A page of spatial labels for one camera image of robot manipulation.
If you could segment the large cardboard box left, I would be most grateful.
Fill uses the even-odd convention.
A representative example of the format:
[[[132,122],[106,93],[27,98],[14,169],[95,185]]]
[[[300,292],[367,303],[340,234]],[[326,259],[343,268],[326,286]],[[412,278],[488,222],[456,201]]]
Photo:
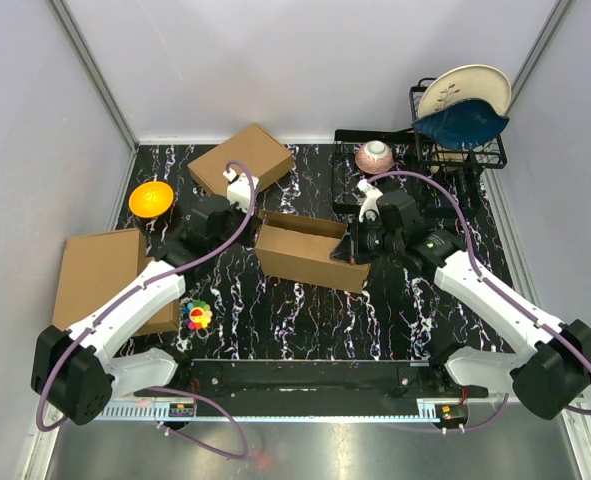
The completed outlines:
[[[52,324],[64,330],[111,300],[143,270],[145,249],[137,228],[68,238]]]

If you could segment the closed cardboard box back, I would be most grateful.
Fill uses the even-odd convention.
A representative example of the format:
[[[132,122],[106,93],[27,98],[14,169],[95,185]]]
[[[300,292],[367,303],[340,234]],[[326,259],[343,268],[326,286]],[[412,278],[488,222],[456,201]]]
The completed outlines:
[[[230,161],[243,163],[259,179],[260,191],[289,174],[294,166],[291,152],[263,127],[253,124],[192,161],[189,172],[206,193],[226,195],[224,171]]]

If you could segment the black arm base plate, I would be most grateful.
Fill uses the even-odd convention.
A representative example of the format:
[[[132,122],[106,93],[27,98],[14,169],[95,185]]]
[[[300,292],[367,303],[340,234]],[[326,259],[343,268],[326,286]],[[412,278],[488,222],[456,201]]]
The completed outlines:
[[[482,399],[483,387],[461,387],[427,362],[370,360],[207,360],[179,366],[169,387],[207,397],[242,391],[373,391],[401,398]]]

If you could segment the blue leaf plate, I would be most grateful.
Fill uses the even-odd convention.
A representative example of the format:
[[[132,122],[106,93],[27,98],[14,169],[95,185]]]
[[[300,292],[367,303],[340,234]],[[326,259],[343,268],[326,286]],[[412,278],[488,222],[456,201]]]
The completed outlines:
[[[412,123],[417,132],[448,150],[469,150],[499,136],[509,117],[499,115],[489,102],[470,98],[458,101]]]

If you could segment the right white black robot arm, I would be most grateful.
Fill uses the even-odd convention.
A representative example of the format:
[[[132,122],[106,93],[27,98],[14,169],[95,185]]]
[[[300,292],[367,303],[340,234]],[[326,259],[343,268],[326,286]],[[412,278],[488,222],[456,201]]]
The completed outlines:
[[[508,342],[510,353],[453,346],[429,371],[441,396],[478,386],[515,395],[535,416],[551,420],[591,384],[591,329],[567,324],[520,296],[479,264],[446,229],[425,221],[402,190],[383,193],[362,182],[358,205],[335,260],[355,265],[383,258],[430,280],[469,307]]]

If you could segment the orange bowl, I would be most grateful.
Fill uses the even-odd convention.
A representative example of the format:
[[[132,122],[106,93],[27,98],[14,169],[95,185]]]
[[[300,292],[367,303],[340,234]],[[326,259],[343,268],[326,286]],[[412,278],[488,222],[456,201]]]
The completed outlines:
[[[143,219],[156,218],[169,210],[174,201],[174,190],[162,181],[149,181],[133,190],[128,199],[130,211]]]

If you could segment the rainbow flower toy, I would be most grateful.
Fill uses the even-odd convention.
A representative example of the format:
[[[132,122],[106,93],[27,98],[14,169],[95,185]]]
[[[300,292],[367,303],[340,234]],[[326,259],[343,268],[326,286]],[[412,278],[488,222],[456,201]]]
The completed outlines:
[[[204,330],[212,322],[213,312],[205,301],[189,302],[183,310],[183,320],[190,330]]]

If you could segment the cream floral plate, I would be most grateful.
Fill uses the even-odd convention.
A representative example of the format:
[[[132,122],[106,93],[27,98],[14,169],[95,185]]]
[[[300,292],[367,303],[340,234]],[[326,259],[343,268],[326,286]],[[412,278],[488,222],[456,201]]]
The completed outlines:
[[[431,115],[467,99],[484,100],[498,115],[504,115],[512,100],[511,83],[501,70],[489,65],[457,67],[427,87],[419,102],[417,117]]]

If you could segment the beige cup in rack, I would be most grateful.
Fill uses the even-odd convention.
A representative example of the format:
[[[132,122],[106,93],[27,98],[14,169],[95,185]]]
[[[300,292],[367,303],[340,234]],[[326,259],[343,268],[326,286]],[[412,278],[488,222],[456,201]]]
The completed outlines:
[[[460,153],[438,154],[437,160],[439,161],[438,165],[431,165],[429,167],[429,170],[432,174],[437,174],[440,171],[451,173],[459,170],[460,164],[465,160],[465,156]]]

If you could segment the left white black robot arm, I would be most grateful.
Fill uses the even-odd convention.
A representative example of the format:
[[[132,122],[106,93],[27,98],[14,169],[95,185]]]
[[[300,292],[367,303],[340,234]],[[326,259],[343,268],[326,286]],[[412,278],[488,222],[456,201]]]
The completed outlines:
[[[39,394],[38,428],[46,405],[85,425],[115,397],[159,386],[171,396],[190,386],[191,372],[163,350],[119,358],[119,348],[153,315],[179,299],[196,273],[233,244],[251,242],[254,191],[206,195],[144,271],[107,304],[65,330],[54,325],[36,341],[31,387]]]

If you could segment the pink patterned bowl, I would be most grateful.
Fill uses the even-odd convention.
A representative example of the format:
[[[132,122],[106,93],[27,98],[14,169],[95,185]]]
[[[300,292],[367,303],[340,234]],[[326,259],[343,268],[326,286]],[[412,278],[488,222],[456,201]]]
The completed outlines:
[[[368,175],[378,175],[389,171],[394,165],[394,159],[387,144],[373,140],[360,147],[355,155],[355,164]]]

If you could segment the small cardboard box left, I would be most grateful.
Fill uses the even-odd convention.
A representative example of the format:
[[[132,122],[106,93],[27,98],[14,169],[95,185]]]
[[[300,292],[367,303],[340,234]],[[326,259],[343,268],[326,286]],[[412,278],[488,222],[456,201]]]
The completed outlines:
[[[179,277],[169,276],[148,285],[144,290],[147,300],[145,312],[150,313],[150,317],[137,331],[138,335],[148,335],[164,332],[176,332],[179,325],[179,300],[178,297],[172,297],[176,292],[173,289],[172,280],[178,280]]]

